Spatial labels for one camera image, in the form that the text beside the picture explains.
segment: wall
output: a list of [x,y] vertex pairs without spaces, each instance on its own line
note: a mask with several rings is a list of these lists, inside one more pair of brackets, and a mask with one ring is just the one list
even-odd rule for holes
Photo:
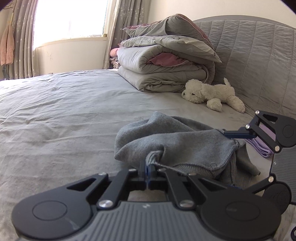
[[296,28],[296,14],[281,0],[151,0],[148,23],[176,13],[191,20],[218,15],[250,15]]
[[38,47],[39,74],[102,69],[106,40],[66,39]]
[[[2,35],[4,32],[4,29],[7,25],[7,19],[10,13],[10,9],[3,9],[0,11],[0,41],[2,39]],[[0,80],[3,80],[3,74],[2,74],[2,66],[0,66]]]

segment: stuffed animal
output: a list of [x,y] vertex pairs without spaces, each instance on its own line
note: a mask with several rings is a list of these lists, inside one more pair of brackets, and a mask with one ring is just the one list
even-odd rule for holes
[[226,78],[224,78],[224,83],[224,85],[209,85],[192,79],[186,83],[182,97],[196,104],[207,100],[207,107],[211,110],[222,111],[221,103],[226,103],[236,111],[244,113],[244,103],[235,96],[234,88]]

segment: window sill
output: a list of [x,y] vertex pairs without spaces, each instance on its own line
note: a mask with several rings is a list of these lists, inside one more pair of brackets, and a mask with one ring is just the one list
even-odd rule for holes
[[107,41],[107,37],[88,37],[88,38],[81,37],[81,38],[61,39],[61,40],[43,43],[38,47],[43,47],[43,46],[53,45],[53,44],[68,43],[68,42],[78,42],[78,41]]

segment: curtain with white stars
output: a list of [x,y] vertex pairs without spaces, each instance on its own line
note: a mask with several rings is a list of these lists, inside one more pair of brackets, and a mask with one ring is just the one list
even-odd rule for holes
[[118,47],[128,34],[122,29],[146,23],[150,0],[116,0],[116,6],[111,15],[111,27],[107,33],[108,44],[104,58],[104,69],[110,67],[110,50]]
[[16,0],[12,19],[14,62],[8,65],[9,79],[38,76],[38,59],[36,51],[32,50],[37,2],[38,0]]

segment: folded purple cloth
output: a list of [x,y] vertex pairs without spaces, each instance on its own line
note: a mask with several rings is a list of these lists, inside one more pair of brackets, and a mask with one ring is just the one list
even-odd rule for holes
[[[276,135],[265,125],[262,124],[259,127],[264,130],[264,132],[268,134],[273,140],[276,139]],[[246,139],[246,141],[249,142],[261,156],[267,158],[273,155],[273,151],[259,137]]]

